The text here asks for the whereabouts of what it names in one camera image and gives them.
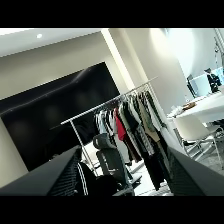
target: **clothing rack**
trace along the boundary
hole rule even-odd
[[[118,100],[118,99],[120,99],[122,96],[126,96],[127,94],[129,94],[129,93],[131,93],[131,92],[133,92],[133,91],[135,91],[135,90],[137,90],[137,89],[139,89],[139,88],[141,88],[141,87],[143,87],[143,86],[145,86],[145,85],[148,85],[151,81],[153,81],[153,80],[155,80],[155,79],[157,79],[157,78],[158,78],[158,76],[155,76],[154,78],[150,79],[149,81],[143,83],[142,85],[140,85],[140,86],[138,86],[138,87],[136,87],[136,88],[134,88],[134,89],[131,89],[130,91],[128,91],[128,92],[126,92],[126,93],[123,93],[123,94],[121,94],[121,95],[119,95],[119,96],[116,96],[116,97],[114,97],[113,99],[108,100],[108,101],[105,102],[105,103],[102,103],[102,104],[100,104],[100,105],[98,105],[98,106],[96,106],[96,107],[91,108],[90,110],[87,110],[87,111],[85,111],[85,112],[83,112],[83,113],[81,113],[81,114],[79,114],[79,115],[76,115],[76,116],[74,116],[74,117],[72,117],[72,118],[69,118],[68,120],[65,120],[65,121],[61,122],[61,125],[66,124],[66,123],[68,123],[68,122],[71,123],[72,128],[73,128],[73,130],[74,130],[74,132],[75,132],[75,134],[76,134],[76,136],[77,136],[77,138],[78,138],[78,140],[79,140],[79,142],[80,142],[80,144],[81,144],[81,146],[82,146],[84,157],[86,158],[87,162],[92,166],[93,171],[94,171],[94,173],[96,174],[96,176],[98,176],[97,171],[96,171],[96,169],[95,169],[95,167],[94,167],[94,165],[93,165],[93,163],[92,163],[92,161],[91,161],[91,159],[90,159],[90,157],[89,157],[89,155],[88,155],[88,153],[87,153],[87,151],[86,151],[86,148],[85,148],[85,146],[84,146],[84,144],[83,144],[83,142],[82,142],[82,140],[81,140],[81,138],[80,138],[80,135],[79,135],[79,133],[78,133],[78,131],[77,131],[77,129],[76,129],[74,123],[73,123],[73,120],[75,120],[75,119],[77,119],[77,118],[79,118],[79,117],[81,117],[81,116],[83,116],[83,115],[85,115],[85,114],[88,114],[88,113],[90,113],[90,112],[92,112],[92,111],[95,111],[96,109],[98,109],[98,108],[100,108],[100,107],[102,107],[102,106],[104,106],[104,105],[106,105],[106,104],[108,104],[108,103],[110,103],[110,102],[112,102],[112,101],[114,101],[114,100]]]

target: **black mesh chair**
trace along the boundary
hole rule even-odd
[[[104,175],[112,175],[118,183],[119,192],[114,196],[134,196],[134,189],[128,180],[127,169],[119,150],[111,144],[107,133],[93,138],[93,145]]]

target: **ceiling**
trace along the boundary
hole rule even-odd
[[[102,28],[0,28],[0,57],[96,33],[101,29]]]

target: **desk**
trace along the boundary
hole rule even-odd
[[[195,107],[184,111],[177,118],[190,114],[196,116],[202,123],[224,119],[224,94],[218,92],[197,101]]]

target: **person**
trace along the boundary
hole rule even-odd
[[[218,92],[218,86],[221,86],[221,81],[217,75],[212,74],[212,71],[210,68],[204,70],[207,73],[208,82],[210,84],[212,93]]]

